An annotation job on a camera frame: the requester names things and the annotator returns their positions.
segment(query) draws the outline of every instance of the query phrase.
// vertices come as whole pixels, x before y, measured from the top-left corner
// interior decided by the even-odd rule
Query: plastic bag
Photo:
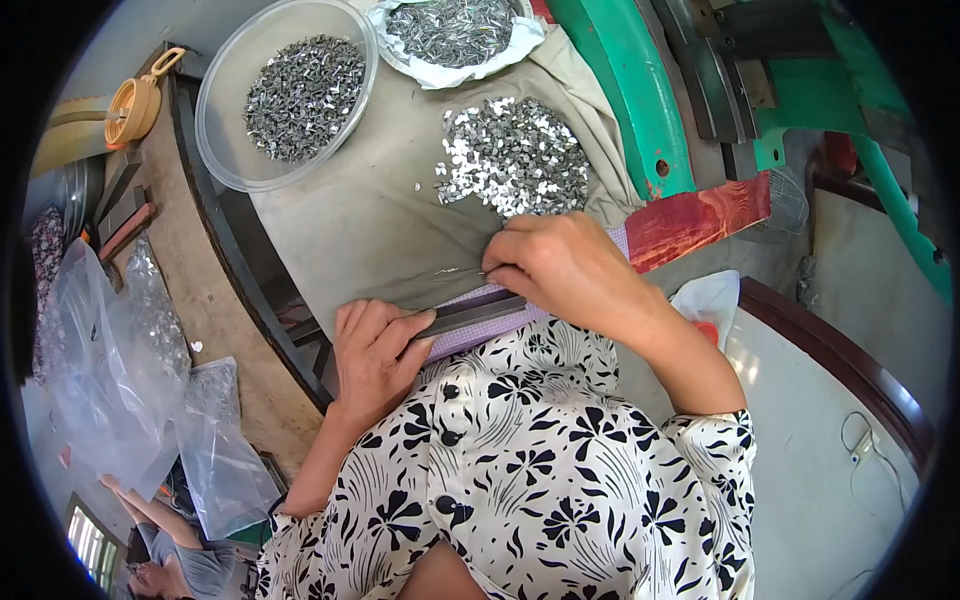
[[[180,460],[208,540],[267,518],[280,497],[270,473],[240,431],[232,356],[190,372],[185,410],[177,416]]]
[[[712,323],[717,328],[717,347],[722,352],[733,326],[740,301],[740,273],[733,269],[691,279],[681,286],[670,303],[688,321]]]
[[[543,43],[543,28],[536,19],[525,16],[514,17],[514,28],[510,34],[510,44],[503,52],[481,64],[464,66],[459,69],[431,64],[426,60],[412,57],[403,51],[403,40],[387,33],[390,14],[401,4],[413,4],[423,0],[383,0],[367,10],[367,18],[376,30],[376,43],[380,55],[391,66],[404,75],[417,80],[423,89],[442,89],[456,87],[471,79],[483,79],[491,73],[520,62],[534,48]]]
[[[180,317],[156,265],[146,231],[141,232],[133,243],[120,295],[129,300],[135,324],[147,345],[156,353],[163,372],[174,379],[178,387],[185,389],[190,378],[190,353],[186,349]],[[183,409],[181,396],[170,401],[174,413]],[[145,498],[154,496],[180,452],[173,415],[166,422],[162,435],[159,454],[145,466],[142,476],[132,485]]]
[[[67,249],[46,311],[38,332],[45,387],[63,416],[67,442],[97,476],[112,473],[141,492],[185,382],[161,367],[143,339],[130,296],[113,291],[83,240]]]

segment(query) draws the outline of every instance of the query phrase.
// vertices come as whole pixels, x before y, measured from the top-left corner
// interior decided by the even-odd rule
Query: floral blouse
[[[556,319],[424,368],[324,512],[277,513],[258,598],[393,598],[439,540],[501,600],[753,597],[747,411],[657,428]]]

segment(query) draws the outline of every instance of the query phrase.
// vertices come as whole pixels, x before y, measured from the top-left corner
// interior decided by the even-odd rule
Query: bag of metal parts
[[[367,18],[380,56],[423,89],[483,79],[544,39],[529,0],[382,0]]]
[[[165,369],[167,357],[148,341],[136,304],[135,295],[114,292],[96,253],[77,240],[60,264],[37,336],[44,387],[71,451],[98,477],[111,473],[153,494],[162,476],[145,482],[145,469],[164,449],[186,373],[181,380]]]
[[[267,518],[280,497],[240,431],[237,364],[232,356],[190,372],[186,410],[177,414],[180,461],[208,540],[222,540]]]

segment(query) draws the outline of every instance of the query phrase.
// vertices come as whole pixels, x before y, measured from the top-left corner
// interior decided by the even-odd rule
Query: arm
[[[746,408],[724,355],[660,289],[636,274],[587,215],[514,217],[487,246],[481,269],[490,283],[635,351],[678,413],[715,415]]]
[[[200,539],[197,538],[197,532],[194,531],[193,526],[191,526],[185,518],[180,516],[177,511],[156,498],[148,502],[134,490],[130,490],[129,492],[121,491],[120,484],[112,475],[104,475],[100,481],[113,490],[113,493],[117,494],[124,508],[127,508],[127,505],[130,504],[134,510],[146,518],[145,521],[138,520],[137,522],[151,521],[155,523],[157,527],[170,534],[170,537],[173,538],[178,546],[192,550],[204,549],[204,546],[200,543]],[[133,513],[131,513],[131,516],[133,516],[134,520],[137,519]]]
[[[380,300],[355,300],[337,310],[333,351],[340,394],[294,478],[282,512],[303,518],[326,508],[340,466],[368,429],[410,392],[433,339],[411,339],[433,323],[432,310],[411,314]]]
[[[117,500],[120,500],[120,504],[123,506],[124,510],[133,518],[133,522],[136,524],[140,523],[150,523],[155,524],[150,518],[140,512],[133,504],[127,501],[127,498],[120,495],[116,490],[113,491],[113,494],[117,497]]]

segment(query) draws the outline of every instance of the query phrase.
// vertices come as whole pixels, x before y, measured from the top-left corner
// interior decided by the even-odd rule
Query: hand
[[[487,281],[613,340],[637,336],[669,304],[582,212],[516,216],[484,252]]]
[[[117,481],[116,477],[110,474],[107,474],[101,477],[100,484],[113,492],[116,492],[117,490],[120,489],[120,482]]]
[[[354,300],[338,308],[333,351],[340,394],[327,416],[344,420],[359,437],[393,412],[433,347],[433,338],[411,339],[436,316],[433,309],[415,313],[382,300]]]

